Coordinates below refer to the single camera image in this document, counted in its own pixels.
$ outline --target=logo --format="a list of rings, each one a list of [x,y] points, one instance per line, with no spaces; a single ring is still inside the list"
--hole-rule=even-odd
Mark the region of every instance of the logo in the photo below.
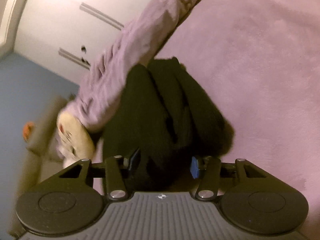
[[[158,196],[158,198],[160,198],[160,199],[165,199],[167,196],[165,195],[165,194],[160,194],[159,196]]]

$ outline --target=orange object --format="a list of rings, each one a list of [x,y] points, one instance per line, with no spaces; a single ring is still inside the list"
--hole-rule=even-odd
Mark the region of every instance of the orange object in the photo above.
[[[23,136],[23,139],[27,142],[32,131],[33,131],[33,128],[34,128],[35,124],[34,122],[27,122],[24,126],[23,126],[23,129],[22,129],[22,136]]]

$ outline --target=blue wall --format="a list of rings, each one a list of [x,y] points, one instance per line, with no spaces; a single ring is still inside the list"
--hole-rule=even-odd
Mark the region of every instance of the blue wall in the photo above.
[[[54,95],[67,98],[78,86],[17,54],[0,60],[0,239],[6,233],[12,197],[25,149],[22,127],[36,121]]]

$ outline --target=beige slipper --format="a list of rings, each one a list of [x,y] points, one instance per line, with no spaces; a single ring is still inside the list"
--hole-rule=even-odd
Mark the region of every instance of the beige slipper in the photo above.
[[[68,112],[61,112],[57,118],[58,133],[67,159],[92,159],[95,147],[82,123]]]

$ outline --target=ribbed gray surface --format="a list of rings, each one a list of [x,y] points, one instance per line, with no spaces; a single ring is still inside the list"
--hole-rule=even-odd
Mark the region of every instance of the ribbed gray surface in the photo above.
[[[189,193],[135,193],[113,203],[90,228],[72,236],[52,238],[26,233],[22,240],[306,240],[298,232],[284,236],[255,236],[226,222],[216,206]]]

